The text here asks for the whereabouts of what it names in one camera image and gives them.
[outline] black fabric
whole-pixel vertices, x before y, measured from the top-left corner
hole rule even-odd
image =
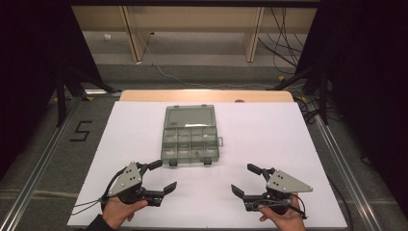
[[[0,1],[6,35],[0,37],[1,102],[7,109],[0,115],[1,178],[33,135],[63,69],[75,67],[102,80],[70,6]],[[75,77],[65,77],[69,90],[80,88]]]
[[[75,231],[115,231],[109,226],[101,215],[98,215],[86,229],[75,229]]]
[[[406,4],[365,7],[333,82],[333,96],[408,218]]]

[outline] sleeve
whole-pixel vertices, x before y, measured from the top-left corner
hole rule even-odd
[[[109,226],[109,224],[107,224],[104,219],[102,219],[101,215],[98,215],[93,220],[93,222],[85,229],[85,231],[115,231],[115,230],[111,228],[111,226]]]

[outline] black tape marking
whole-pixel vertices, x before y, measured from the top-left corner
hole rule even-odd
[[[82,139],[71,139],[71,140],[69,140],[69,141],[86,141],[86,140],[87,140],[87,137],[88,137],[90,131],[82,131],[82,130],[79,130],[79,127],[81,127],[81,124],[83,124],[83,123],[92,123],[92,121],[89,121],[89,120],[79,121],[78,126],[77,126],[77,128],[75,129],[75,133],[83,133],[83,134],[85,134],[85,136],[84,136]]]

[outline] clear lid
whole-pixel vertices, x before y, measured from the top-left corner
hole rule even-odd
[[[169,106],[165,128],[216,126],[214,105]]]

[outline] person's arm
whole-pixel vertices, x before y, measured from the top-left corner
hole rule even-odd
[[[135,212],[146,207],[147,201],[141,200],[134,204],[123,204],[117,197],[111,197],[102,215],[98,215],[85,229],[86,231],[115,231],[127,219],[132,220]]]
[[[299,208],[299,201],[294,196],[291,202],[291,205],[295,208]],[[281,231],[305,231],[305,225],[303,223],[303,217],[300,213],[289,209],[288,212],[284,215],[278,215],[269,207],[260,205],[258,207],[259,211],[262,213],[262,216],[259,218],[259,221],[265,221],[271,219],[279,230]]]
[[[134,204],[123,204],[119,198],[112,197],[108,200],[105,209],[102,213],[102,219],[113,229],[118,229],[120,225],[127,219],[132,220],[135,212],[146,207],[147,201],[141,200]]]

